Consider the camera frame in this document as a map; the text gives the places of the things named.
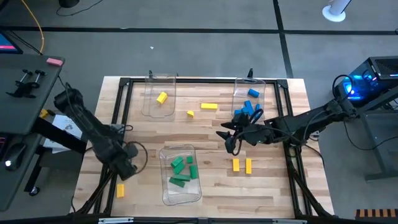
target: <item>transparent bin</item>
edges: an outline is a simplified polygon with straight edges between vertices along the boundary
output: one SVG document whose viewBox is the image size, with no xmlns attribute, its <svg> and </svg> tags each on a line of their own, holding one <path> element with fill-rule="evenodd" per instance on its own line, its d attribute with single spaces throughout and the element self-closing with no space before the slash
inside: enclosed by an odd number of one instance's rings
<svg viewBox="0 0 398 224">
<path fill-rule="evenodd" d="M 169 182 L 174 176 L 171 163 L 178 156 L 183 157 L 185 168 L 180 174 L 190 175 L 190 165 L 198 165 L 195 148 L 186 144 L 182 146 L 164 147 L 159 152 L 160 169 L 162 172 L 163 203 L 165 205 L 176 205 L 179 203 L 196 202 L 201 198 L 199 175 L 197 179 L 191 179 L 184 187 L 179 187 Z M 187 164 L 187 156 L 193 157 L 193 163 Z"/>
<path fill-rule="evenodd" d="M 249 90 L 253 89 L 259 92 L 259 97 L 255 98 L 248 94 Z M 241 110 L 244 107 L 244 102 L 250 100 L 253 110 L 256 110 L 256 105 L 260 105 L 260 109 L 264 109 L 266 83 L 263 80 L 255 78 L 237 78 L 235 79 L 234 94 L 232 99 L 232 117 L 235 110 Z"/>
<path fill-rule="evenodd" d="M 165 92 L 167 99 L 160 104 L 159 95 Z M 175 111 L 175 75 L 149 74 L 145 77 L 144 105 L 141 113 L 151 118 L 165 118 Z"/>
</svg>

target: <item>concrete floor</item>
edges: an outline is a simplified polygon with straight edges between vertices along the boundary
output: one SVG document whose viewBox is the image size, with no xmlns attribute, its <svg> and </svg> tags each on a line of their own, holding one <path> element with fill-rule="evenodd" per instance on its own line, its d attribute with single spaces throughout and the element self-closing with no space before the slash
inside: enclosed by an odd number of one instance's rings
<svg viewBox="0 0 398 224">
<path fill-rule="evenodd" d="M 71 13 L 95 2 L 82 1 L 62 12 Z M 277 29 L 272 0 L 105 0 L 73 17 L 56 16 L 57 1 L 27 3 L 44 27 Z M 327 4 L 327 0 L 279 0 L 284 29 L 398 28 L 395 0 L 353 1 L 342 23 L 322 17 L 321 10 Z M 35 26 L 19 1 L 10 2 L 0 12 L 0 25 Z M 38 32 L 17 33 L 39 47 Z M 293 76 L 305 79 L 312 108 L 331 100 L 331 82 L 337 75 L 351 72 L 370 56 L 398 55 L 394 35 L 286 35 L 286 43 Z M 91 111 L 105 75 L 145 75 L 151 69 L 182 76 L 245 77 L 252 67 L 255 77 L 286 77 L 278 34 L 46 32 L 45 54 L 66 58 L 61 76 L 83 93 Z M 56 84 L 48 108 L 53 108 L 52 98 L 61 90 Z M 348 127 L 358 131 L 358 125 Z M 397 208 L 398 179 L 365 183 L 364 175 L 378 169 L 374 155 L 355 149 L 343 128 L 332 124 L 320 136 L 336 215 L 354 218 L 358 208 Z M 351 135 L 362 147 L 371 147 L 363 134 Z M 77 177 L 77 171 L 45 170 L 38 181 L 41 193 L 29 197 L 20 190 L 11 208 L 0 213 L 0 219 L 68 213 Z"/>
</svg>

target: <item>green wooden block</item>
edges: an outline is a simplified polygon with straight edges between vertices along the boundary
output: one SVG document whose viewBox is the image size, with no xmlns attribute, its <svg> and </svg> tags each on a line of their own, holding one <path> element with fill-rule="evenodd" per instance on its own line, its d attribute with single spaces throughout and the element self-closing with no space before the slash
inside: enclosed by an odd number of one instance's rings
<svg viewBox="0 0 398 224">
<path fill-rule="evenodd" d="M 174 174 L 179 174 L 181 171 L 185 168 L 185 165 L 183 162 L 180 162 L 175 168 L 174 168 Z"/>
<path fill-rule="evenodd" d="M 190 177 L 190 176 L 188 176 L 188 175 L 183 175 L 183 174 L 176 174 L 176 175 L 174 175 L 173 178 L 174 178 L 174 179 L 177 179 L 177 180 L 181 180 L 181 181 L 190 181 L 190 180 L 191 180 L 191 177 Z"/>
<path fill-rule="evenodd" d="M 187 156 L 187 164 L 191 164 L 193 162 L 192 156 Z"/>
<path fill-rule="evenodd" d="M 169 182 L 172 183 L 172 184 L 175 184 L 175 185 L 177 185 L 179 187 L 184 187 L 185 186 L 185 182 L 182 182 L 181 180 L 174 179 L 173 177 L 170 178 Z"/>
<path fill-rule="evenodd" d="M 182 156 L 178 156 L 175 158 L 172 162 L 172 167 L 175 168 L 177 165 L 179 165 L 182 162 Z"/>
<path fill-rule="evenodd" d="M 191 173 L 191 179 L 196 179 L 198 178 L 198 166 L 196 165 L 191 165 L 189 167 L 189 171 Z"/>
</svg>

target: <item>yellow wooden block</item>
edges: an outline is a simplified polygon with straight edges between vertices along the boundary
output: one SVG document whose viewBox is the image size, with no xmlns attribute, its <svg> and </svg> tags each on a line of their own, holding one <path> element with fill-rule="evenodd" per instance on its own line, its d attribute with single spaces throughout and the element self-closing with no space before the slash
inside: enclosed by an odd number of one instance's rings
<svg viewBox="0 0 398 224">
<path fill-rule="evenodd" d="M 116 189 L 116 198 L 124 197 L 124 184 L 118 184 Z"/>
<path fill-rule="evenodd" d="M 193 118 L 193 111 L 188 111 L 187 114 Z"/>
<path fill-rule="evenodd" d="M 214 109 L 217 110 L 217 104 L 216 103 L 202 103 L 200 105 L 200 108 L 202 109 Z"/>
<path fill-rule="evenodd" d="M 164 101 L 167 99 L 167 93 L 162 92 L 160 95 L 157 97 L 157 100 L 160 104 L 163 104 Z"/>
<path fill-rule="evenodd" d="M 40 111 L 39 117 L 45 118 L 47 115 L 49 115 L 49 112 L 45 109 L 42 109 L 42 111 Z"/>
<path fill-rule="evenodd" d="M 233 170 L 239 172 L 239 159 L 233 159 Z"/>
<path fill-rule="evenodd" d="M 246 159 L 246 174 L 251 174 L 251 159 Z"/>
</svg>

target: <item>wooden table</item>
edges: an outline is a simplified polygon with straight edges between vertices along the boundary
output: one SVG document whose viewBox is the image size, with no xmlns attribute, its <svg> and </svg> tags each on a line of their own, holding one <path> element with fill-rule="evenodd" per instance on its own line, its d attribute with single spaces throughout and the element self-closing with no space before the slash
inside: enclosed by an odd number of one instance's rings
<svg viewBox="0 0 398 224">
<path fill-rule="evenodd" d="M 120 77 L 104 77 L 95 116 L 104 124 L 111 122 Z M 310 109 L 304 80 L 288 79 L 294 114 Z M 231 154 L 216 131 L 225 131 L 221 123 L 231 120 L 232 84 L 178 83 L 173 121 L 146 121 L 141 113 L 145 84 L 135 83 L 127 124 L 134 126 L 126 133 L 125 141 L 139 141 L 149 151 L 147 167 L 124 183 L 125 197 L 114 198 L 112 216 L 130 217 L 213 217 L 213 218 L 293 218 L 292 199 L 287 178 L 282 143 L 243 143 L 238 156 L 241 171 L 232 171 Z M 123 93 L 121 112 L 126 90 Z M 201 110 L 200 103 L 217 103 L 216 111 Z M 266 119 L 278 116 L 275 93 L 266 87 Z M 193 119 L 187 111 L 193 110 Z M 193 203 L 166 206 L 162 201 L 159 151 L 164 146 L 191 144 L 197 152 L 202 198 Z M 316 142 L 309 145 L 319 149 Z M 252 174 L 243 169 L 245 158 L 252 159 Z M 308 188 L 330 213 L 333 213 L 328 184 L 322 160 L 310 149 L 303 147 L 303 166 Z M 134 158 L 142 166 L 144 153 Z M 102 164 L 93 151 L 85 154 L 73 200 L 79 209 L 98 185 Z M 101 211 L 106 203 L 108 188 L 104 190 Z M 300 208 L 304 211 L 301 191 Z"/>
</svg>

